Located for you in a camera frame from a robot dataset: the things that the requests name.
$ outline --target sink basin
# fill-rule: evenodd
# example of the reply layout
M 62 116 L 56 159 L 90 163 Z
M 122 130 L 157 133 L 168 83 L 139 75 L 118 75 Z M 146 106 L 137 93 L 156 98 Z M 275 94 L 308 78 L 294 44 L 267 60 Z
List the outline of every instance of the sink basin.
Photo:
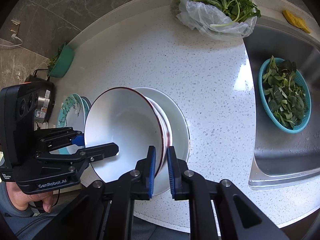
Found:
M 285 24 L 259 19 L 244 39 L 256 97 L 256 141 L 249 178 L 253 189 L 287 187 L 320 175 L 320 52 L 310 35 Z M 312 102 L 310 121 L 298 134 L 281 131 L 263 109 L 258 73 L 273 55 L 297 63 L 306 80 Z

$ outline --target gray sleeve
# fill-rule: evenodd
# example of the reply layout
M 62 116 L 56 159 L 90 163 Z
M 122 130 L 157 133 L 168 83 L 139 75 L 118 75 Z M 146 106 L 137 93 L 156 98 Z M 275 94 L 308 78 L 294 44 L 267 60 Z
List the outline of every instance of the gray sleeve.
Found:
M 0 183 L 0 212 L 4 217 L 31 217 L 33 212 L 30 207 L 24 211 L 16 209 L 8 196 L 5 182 Z

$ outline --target leafy greens in green bowl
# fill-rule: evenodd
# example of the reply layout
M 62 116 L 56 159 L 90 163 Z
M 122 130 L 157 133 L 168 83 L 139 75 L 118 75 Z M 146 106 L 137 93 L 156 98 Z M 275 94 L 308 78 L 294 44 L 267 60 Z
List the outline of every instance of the leafy greens in green bowl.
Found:
M 273 56 L 266 60 L 259 71 L 259 92 L 265 111 L 282 131 L 298 133 L 306 127 L 311 98 L 295 62 Z

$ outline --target plastic bag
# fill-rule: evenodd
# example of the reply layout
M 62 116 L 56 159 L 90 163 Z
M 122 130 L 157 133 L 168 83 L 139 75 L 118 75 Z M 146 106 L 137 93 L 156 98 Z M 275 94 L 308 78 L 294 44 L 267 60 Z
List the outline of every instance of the plastic bag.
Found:
M 234 41 L 249 36 L 257 21 L 255 16 L 241 23 L 234 22 L 228 26 L 210 27 L 210 24 L 225 24 L 232 20 L 213 5 L 191 0 L 180 0 L 179 12 L 176 17 L 185 26 L 191 30 L 197 28 L 202 35 L 220 41 Z

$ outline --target green plastic bowl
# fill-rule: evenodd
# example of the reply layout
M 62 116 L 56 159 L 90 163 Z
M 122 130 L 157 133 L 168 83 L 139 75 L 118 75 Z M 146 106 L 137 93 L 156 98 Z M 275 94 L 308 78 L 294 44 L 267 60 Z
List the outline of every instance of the green plastic bowl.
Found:
M 281 123 L 278 122 L 278 120 L 274 117 L 273 113 L 271 112 L 267 100 L 266 100 L 266 96 L 263 94 L 263 87 L 262 87 L 262 76 L 264 75 L 266 69 L 268 68 L 269 62 L 270 62 L 270 58 L 267 59 L 260 68 L 259 71 L 259 76 L 258 76 L 258 84 L 259 84 L 259 92 L 260 92 L 260 97 L 261 97 L 261 101 L 262 101 L 262 105 L 264 110 L 266 111 L 266 113 L 268 114 L 268 116 L 271 118 L 271 120 L 275 123 L 275 125 L 281 129 L 282 131 L 286 132 L 286 133 L 299 133 L 301 132 L 308 124 L 309 119 L 310 119 L 310 115 L 311 115 L 311 97 L 310 97 L 310 92 L 307 86 L 306 81 L 304 80 L 303 76 L 300 74 L 300 72 L 297 70 L 296 74 L 297 77 L 294 79 L 294 82 L 296 84 L 298 84 L 299 86 L 303 87 L 304 91 L 306 92 L 306 103 L 308 104 L 308 110 L 304 111 L 304 117 L 302 119 L 301 124 L 299 125 L 295 125 L 293 127 L 293 130 L 285 128 Z M 278 58 L 275 57 L 275 62 L 276 65 L 278 65 L 280 62 L 284 61 L 284 59 L 282 58 Z
M 75 53 L 66 43 L 61 46 L 60 56 L 48 76 L 62 78 L 68 71 Z

